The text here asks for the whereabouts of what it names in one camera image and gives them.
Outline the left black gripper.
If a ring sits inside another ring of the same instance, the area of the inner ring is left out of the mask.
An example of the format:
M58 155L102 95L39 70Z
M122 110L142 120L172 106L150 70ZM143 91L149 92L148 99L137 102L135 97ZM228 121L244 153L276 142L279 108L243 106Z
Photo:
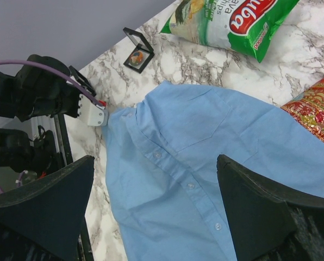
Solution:
M58 114L65 114L72 118L77 118L79 108L80 92L78 89L67 89L61 91L59 97L55 100L55 108L52 111L52 117Z

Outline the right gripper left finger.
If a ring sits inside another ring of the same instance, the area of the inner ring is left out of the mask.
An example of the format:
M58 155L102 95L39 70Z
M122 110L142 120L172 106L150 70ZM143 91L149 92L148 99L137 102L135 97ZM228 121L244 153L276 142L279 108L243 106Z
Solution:
M75 260L94 158L0 194L0 260Z

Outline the light blue shirt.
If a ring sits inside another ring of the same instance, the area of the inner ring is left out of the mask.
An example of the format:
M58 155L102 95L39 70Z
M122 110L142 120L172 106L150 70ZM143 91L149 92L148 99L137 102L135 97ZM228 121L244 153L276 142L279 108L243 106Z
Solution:
M129 260L236 260L217 158L324 198L324 143L230 89L163 82L103 127L106 185Z

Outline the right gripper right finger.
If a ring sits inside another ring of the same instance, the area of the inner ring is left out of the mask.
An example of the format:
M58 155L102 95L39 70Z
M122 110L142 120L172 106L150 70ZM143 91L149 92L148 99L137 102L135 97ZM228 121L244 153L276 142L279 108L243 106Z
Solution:
M224 154L217 158L217 177L237 260L324 260L324 198Z

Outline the orange round brooch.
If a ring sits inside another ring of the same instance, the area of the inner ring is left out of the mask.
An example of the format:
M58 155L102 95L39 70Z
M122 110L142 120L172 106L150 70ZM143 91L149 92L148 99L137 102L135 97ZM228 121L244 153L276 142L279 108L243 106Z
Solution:
M144 54L142 51L136 51L132 53L129 57L129 63L132 66L138 66L144 61Z

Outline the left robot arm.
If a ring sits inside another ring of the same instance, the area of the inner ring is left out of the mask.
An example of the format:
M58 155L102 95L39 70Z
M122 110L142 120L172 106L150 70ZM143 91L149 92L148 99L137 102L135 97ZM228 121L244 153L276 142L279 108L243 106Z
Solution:
M78 116L80 91L61 77L34 66L23 66L15 76L0 72L0 117L25 122L37 116ZM15 172L34 171L38 176L61 169L54 134L38 126L31 140L22 130L0 128L0 167Z

